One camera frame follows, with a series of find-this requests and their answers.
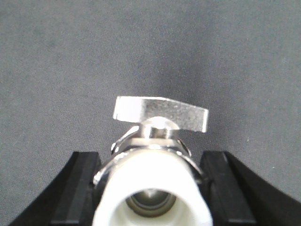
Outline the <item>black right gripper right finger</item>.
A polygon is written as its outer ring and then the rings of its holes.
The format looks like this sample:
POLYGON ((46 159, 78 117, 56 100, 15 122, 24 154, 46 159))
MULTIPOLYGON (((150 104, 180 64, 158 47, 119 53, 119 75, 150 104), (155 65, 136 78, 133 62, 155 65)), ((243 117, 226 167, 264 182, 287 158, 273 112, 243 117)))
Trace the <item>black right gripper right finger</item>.
POLYGON ((299 226, 301 204, 262 179, 234 155, 205 151, 200 189, 215 226, 299 226))

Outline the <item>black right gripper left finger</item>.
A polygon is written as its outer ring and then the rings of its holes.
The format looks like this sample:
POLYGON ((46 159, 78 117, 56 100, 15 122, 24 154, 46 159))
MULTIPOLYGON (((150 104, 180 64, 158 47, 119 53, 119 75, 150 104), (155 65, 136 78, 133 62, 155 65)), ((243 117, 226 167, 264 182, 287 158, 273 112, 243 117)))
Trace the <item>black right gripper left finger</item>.
POLYGON ((47 188, 12 222, 12 226, 90 226, 95 212, 93 176, 97 152, 73 152, 47 188))

